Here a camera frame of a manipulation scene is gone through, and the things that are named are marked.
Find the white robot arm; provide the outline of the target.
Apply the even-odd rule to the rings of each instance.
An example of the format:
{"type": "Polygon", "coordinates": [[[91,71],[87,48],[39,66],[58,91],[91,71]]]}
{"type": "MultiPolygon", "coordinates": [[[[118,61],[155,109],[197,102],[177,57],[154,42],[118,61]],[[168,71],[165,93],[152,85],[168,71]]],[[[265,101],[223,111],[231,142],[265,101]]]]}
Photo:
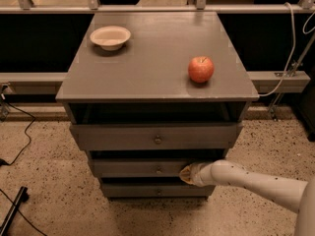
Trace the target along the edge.
{"type": "Polygon", "coordinates": [[[297,214],[294,236],[315,236],[315,177],[309,181],[255,173],[228,160],[192,163],[180,179],[198,187],[230,186],[248,190],[297,214]]]}

